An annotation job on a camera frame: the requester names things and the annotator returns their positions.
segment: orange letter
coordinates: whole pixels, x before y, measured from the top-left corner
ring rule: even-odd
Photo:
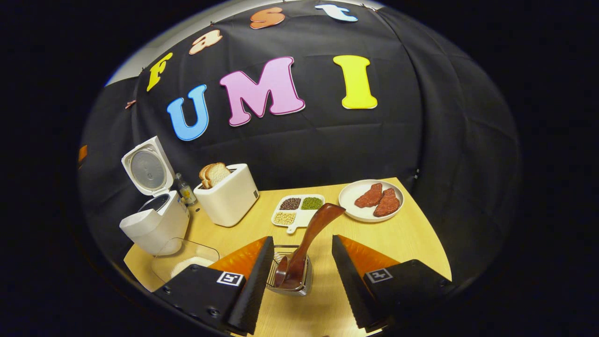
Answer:
[[[283,9],[280,7],[258,11],[250,17],[250,20],[253,21],[250,24],[250,27],[253,29],[260,29],[281,23],[285,19],[285,15],[278,13],[281,13],[282,11]]]
[[[146,91],[150,91],[150,89],[154,87],[154,85],[156,85],[158,81],[160,81],[160,76],[158,76],[158,74],[162,74],[164,68],[166,68],[167,66],[167,60],[171,59],[172,56],[173,53],[168,53],[160,61],[158,61],[158,63],[154,64],[150,68],[150,81],[148,83],[148,88],[146,89]]]
[[[189,54],[193,55],[193,54],[199,53],[205,47],[210,47],[213,44],[220,41],[221,38],[223,38],[223,37],[220,36],[220,31],[218,29],[208,32],[208,33],[200,36],[197,40],[195,40],[192,43],[193,47],[191,47],[191,49],[189,49]]]

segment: yellow letter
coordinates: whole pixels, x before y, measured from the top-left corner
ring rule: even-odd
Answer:
[[[156,85],[158,81],[160,81],[160,77],[158,76],[158,74],[162,74],[164,68],[167,66],[167,60],[171,59],[172,56],[173,53],[167,54],[150,68],[150,83],[148,83],[148,88],[146,91],[150,91],[150,89],[154,87],[154,85]]]
[[[377,100],[370,95],[366,66],[370,64],[367,58],[356,55],[340,55],[333,62],[341,66],[345,79],[346,96],[341,101],[345,109],[373,109]]]
[[[220,31],[218,29],[215,29],[211,32],[207,32],[206,34],[200,36],[197,40],[195,40],[192,43],[193,47],[191,47],[191,49],[189,49],[189,54],[193,55],[193,54],[199,53],[205,47],[210,47],[213,44],[220,41],[221,38],[223,38],[223,37],[220,36]]]

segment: black beans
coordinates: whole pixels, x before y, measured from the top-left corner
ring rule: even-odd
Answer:
[[[289,210],[289,209],[298,209],[300,206],[301,198],[289,198],[281,204],[280,209]]]

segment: pink letter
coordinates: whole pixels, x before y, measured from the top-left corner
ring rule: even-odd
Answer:
[[[220,80],[220,85],[226,87],[229,95],[229,124],[232,127],[248,123],[252,118],[252,115],[243,109],[242,100],[260,118],[266,111],[269,93],[273,96],[273,105],[270,107],[270,113],[273,115],[298,112],[305,107],[304,100],[300,99],[295,91],[294,80],[291,77],[293,62],[294,59],[290,56],[268,61],[264,65],[258,84],[242,71],[228,74]]]

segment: bread slice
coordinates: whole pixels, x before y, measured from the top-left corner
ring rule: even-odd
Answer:
[[[231,171],[229,171],[229,169],[226,168],[225,163],[213,164],[204,173],[206,179],[208,180],[208,185],[210,186],[210,188],[215,187],[219,182],[223,181],[224,178],[226,178],[229,174],[231,174]]]
[[[202,168],[202,170],[199,172],[199,178],[202,179],[202,186],[204,187],[204,189],[209,189],[210,185],[208,184],[208,178],[206,178],[206,171],[214,164],[208,164],[206,166],[204,166],[204,168]]]

